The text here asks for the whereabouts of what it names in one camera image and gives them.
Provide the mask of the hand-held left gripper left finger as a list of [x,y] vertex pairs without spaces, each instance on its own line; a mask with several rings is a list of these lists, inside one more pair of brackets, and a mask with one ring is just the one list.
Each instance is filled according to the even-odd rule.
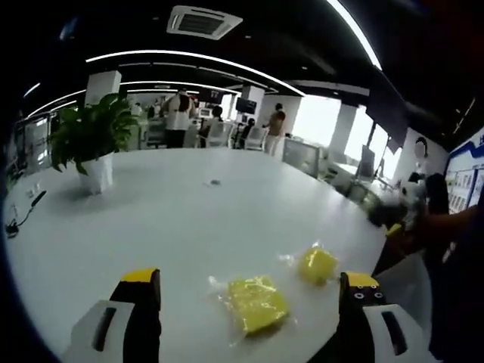
[[160,270],[123,275],[109,299],[96,302],[73,326],[62,362],[158,362]]

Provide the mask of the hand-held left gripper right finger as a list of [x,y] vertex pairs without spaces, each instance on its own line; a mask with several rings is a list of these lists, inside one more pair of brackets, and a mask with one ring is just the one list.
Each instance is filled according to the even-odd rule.
[[340,274],[339,353],[343,362],[434,362],[424,331],[399,305],[389,304],[370,275]]

